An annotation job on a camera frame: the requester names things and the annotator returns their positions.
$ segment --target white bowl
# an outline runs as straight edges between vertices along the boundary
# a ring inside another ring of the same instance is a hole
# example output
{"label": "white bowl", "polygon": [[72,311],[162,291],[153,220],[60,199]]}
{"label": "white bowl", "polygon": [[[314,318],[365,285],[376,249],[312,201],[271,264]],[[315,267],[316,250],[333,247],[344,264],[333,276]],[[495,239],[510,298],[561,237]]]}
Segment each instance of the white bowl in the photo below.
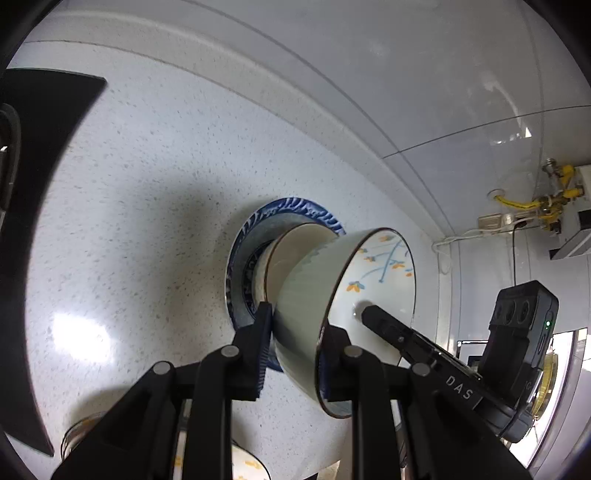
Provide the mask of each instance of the white bowl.
{"label": "white bowl", "polygon": [[336,238],[337,234],[319,223],[302,223],[284,232],[272,242],[256,262],[252,295],[256,305],[268,301],[273,306],[283,282],[314,247]]}
{"label": "white bowl", "polygon": [[274,316],[277,358],[284,372],[331,416],[350,415],[350,405],[320,395],[319,346],[328,322],[347,330],[353,345],[397,365],[400,353],[361,323],[375,304],[406,325],[414,314],[413,258],[402,236],[390,228],[349,233],[316,247],[290,272]]}

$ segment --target blue patterned rim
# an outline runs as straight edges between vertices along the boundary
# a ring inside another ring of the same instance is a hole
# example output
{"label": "blue patterned rim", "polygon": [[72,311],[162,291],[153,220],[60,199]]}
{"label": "blue patterned rim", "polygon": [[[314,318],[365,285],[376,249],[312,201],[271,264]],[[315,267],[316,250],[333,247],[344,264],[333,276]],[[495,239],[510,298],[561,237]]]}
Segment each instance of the blue patterned rim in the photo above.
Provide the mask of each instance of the blue patterned rim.
{"label": "blue patterned rim", "polygon": [[[334,217],[334,215],[332,215],[332,213],[330,213],[323,206],[318,205],[316,202],[312,202],[311,200],[306,200],[299,197],[287,197],[279,200],[273,200],[272,202],[267,203],[265,206],[259,208],[256,212],[254,212],[250,216],[250,218],[244,223],[244,225],[242,225],[242,228],[238,232],[238,235],[234,240],[234,244],[232,245],[232,249],[230,250],[230,255],[228,257],[228,265],[226,267],[226,307],[228,308],[228,314],[230,315],[230,320],[232,321],[232,326],[234,327],[234,330],[237,330],[239,328],[239,325],[236,322],[234,307],[232,305],[231,298],[232,273],[236,255],[240,250],[240,247],[244,239],[248,236],[248,234],[253,230],[254,227],[259,225],[264,220],[267,220],[268,218],[275,215],[280,215],[282,213],[292,213],[296,215],[301,215],[302,217],[305,217],[307,221],[311,220],[315,223],[319,223],[320,225],[324,225],[330,228],[334,233],[336,233],[339,236],[345,234],[345,229],[343,229],[343,226]],[[245,302],[246,308],[248,309],[248,312],[251,314],[253,321],[255,308],[254,300],[252,298],[250,281],[252,280],[252,272],[254,270],[256,261],[268,244],[268,241],[264,242],[262,245],[258,245],[253,252],[249,252],[248,261],[246,262],[244,271],[241,272],[241,275],[239,277],[242,281],[242,300]],[[272,350],[269,351],[269,361],[267,362],[267,366],[272,368],[273,370],[283,372],[277,360],[277,356],[275,355],[275,352]]]}

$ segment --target floral bowl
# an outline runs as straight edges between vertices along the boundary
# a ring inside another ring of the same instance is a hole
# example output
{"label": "floral bowl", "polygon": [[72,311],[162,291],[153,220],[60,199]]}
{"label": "floral bowl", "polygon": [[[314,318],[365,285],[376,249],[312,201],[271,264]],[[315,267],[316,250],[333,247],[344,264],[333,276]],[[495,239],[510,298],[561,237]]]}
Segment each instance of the floral bowl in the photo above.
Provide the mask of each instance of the floral bowl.
{"label": "floral bowl", "polygon": [[274,316],[277,358],[284,372],[331,416],[350,415],[349,402],[320,394],[322,331],[347,330],[353,345],[397,365],[400,353],[361,323],[375,304],[406,325],[414,314],[415,272],[404,238],[391,228],[349,233],[319,245],[285,279]]}

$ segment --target yellow hose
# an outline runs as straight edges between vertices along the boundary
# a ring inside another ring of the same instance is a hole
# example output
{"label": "yellow hose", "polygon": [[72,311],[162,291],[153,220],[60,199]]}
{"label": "yellow hose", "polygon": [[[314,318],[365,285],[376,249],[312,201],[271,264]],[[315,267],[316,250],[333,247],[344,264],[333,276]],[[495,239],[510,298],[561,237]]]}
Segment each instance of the yellow hose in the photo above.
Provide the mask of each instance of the yellow hose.
{"label": "yellow hose", "polygon": [[513,200],[507,200],[505,197],[503,197],[501,195],[496,195],[494,198],[497,202],[501,202],[503,205],[507,205],[509,207],[516,208],[518,210],[533,210],[535,208],[540,207],[540,204],[541,204],[537,200],[534,200],[533,202],[529,202],[529,203],[514,202]]}

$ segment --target screw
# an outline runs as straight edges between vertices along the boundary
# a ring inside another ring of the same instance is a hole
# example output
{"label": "screw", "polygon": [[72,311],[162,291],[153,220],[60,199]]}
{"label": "screw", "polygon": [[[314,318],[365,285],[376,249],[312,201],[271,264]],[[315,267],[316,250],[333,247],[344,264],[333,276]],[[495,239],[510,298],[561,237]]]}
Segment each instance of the screw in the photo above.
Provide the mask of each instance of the screw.
{"label": "screw", "polygon": [[222,348],[222,355],[226,358],[232,358],[240,353],[240,349],[236,345],[226,345]]}
{"label": "screw", "polygon": [[426,377],[431,372],[431,368],[427,364],[414,364],[413,372],[419,377]]}
{"label": "screw", "polygon": [[359,358],[363,353],[363,350],[357,345],[347,345],[344,352],[349,358]]}
{"label": "screw", "polygon": [[152,367],[152,371],[156,375],[164,375],[164,374],[168,373],[169,370],[170,370],[170,364],[168,362],[158,362],[157,364],[155,364]]}

